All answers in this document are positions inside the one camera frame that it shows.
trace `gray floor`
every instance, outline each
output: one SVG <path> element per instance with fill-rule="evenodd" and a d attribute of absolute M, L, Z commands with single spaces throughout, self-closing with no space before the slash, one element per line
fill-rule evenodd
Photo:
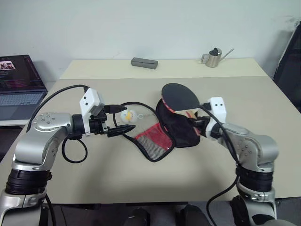
<path fill-rule="evenodd" d="M 21 129 L 0 128 L 0 160 L 8 151 Z M 206 213 L 205 202 L 190 202 L 200 207 Z M 85 210 L 75 207 L 55 205 L 57 226 L 65 226 L 62 210 L 68 226 L 122 226 L 132 210 L 139 206 L 125 204 L 103 204 L 98 210 Z M 150 213 L 151 226 L 175 226 L 175 213 L 185 205 L 143 205 L 140 206 Z M 229 202 L 213 202 L 211 204 L 212 216 L 217 225 L 233 226 L 233 216 Z M 301 226 L 301 198 L 284 199 L 277 202 L 279 219 L 288 220 Z"/>

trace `table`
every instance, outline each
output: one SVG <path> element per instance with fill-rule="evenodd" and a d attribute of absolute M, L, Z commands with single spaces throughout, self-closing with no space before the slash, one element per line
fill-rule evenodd
<path fill-rule="evenodd" d="M 257 67 L 255 65 L 254 71 L 261 72 Z M 244 70 L 251 74 L 253 68 Z M 124 68 L 119 67 L 119 70 L 122 74 Z M 206 68 L 200 65 L 200 74 L 202 70 Z M 232 71 L 227 74 L 236 75 L 236 68 L 229 70 Z M 70 71 L 76 72 L 69 67 L 66 72 Z M 49 94 L 72 84 L 86 84 L 97 89 L 107 104 L 139 101 L 155 107 L 163 85 L 177 82 L 193 90 L 200 102 L 222 96 L 228 111 L 228 122 L 276 140 L 280 150 L 275 161 L 273 181 L 276 197 L 301 196 L 301 182 L 298 180 L 301 177 L 301 115 L 264 73 L 246 77 L 66 79 L 63 75 L 63 78 Z M 41 111 L 80 113 L 78 103 L 82 95 L 80 88 L 68 90 Z M 107 124 L 113 126 L 111 115 Z M 70 164 L 62 158 L 60 151 L 57 154 L 52 168 L 53 178 L 48 182 L 48 194 L 53 203 L 206 201 L 228 187 L 235 178 L 235 163 L 228 151 L 206 138 L 202 138 L 198 146 L 174 149 L 157 163 L 145 159 L 136 146 L 124 137 L 92 135 L 83 137 L 83 141 L 89 150 L 85 162 Z M 3 186 L 11 170 L 16 142 L 0 164 L 0 184 Z M 70 141 L 66 145 L 66 153 L 70 158 L 80 159 L 83 156 L 82 146 Z M 230 200 L 237 194 L 237 190 L 232 189 L 220 200 Z"/>
<path fill-rule="evenodd" d="M 46 82 L 45 87 L 47 90 L 50 90 L 52 86 L 54 85 L 55 82 Z M 23 119 L 23 120 L 0 120 L 0 126 L 21 126 L 23 127 L 26 125 L 28 122 L 28 119 Z"/>

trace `white wall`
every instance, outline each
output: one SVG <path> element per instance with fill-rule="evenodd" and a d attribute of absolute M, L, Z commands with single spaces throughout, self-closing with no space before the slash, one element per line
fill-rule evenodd
<path fill-rule="evenodd" d="M 53 81 L 73 59 L 193 59 L 217 46 L 271 76 L 300 18 L 300 0 L 0 0 L 0 55 L 29 54 Z"/>

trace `laptop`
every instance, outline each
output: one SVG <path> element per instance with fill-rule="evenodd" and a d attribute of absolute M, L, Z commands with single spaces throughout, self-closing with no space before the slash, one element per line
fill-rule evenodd
<path fill-rule="evenodd" d="M 30 119 L 46 94 L 29 55 L 0 56 L 0 121 Z"/>

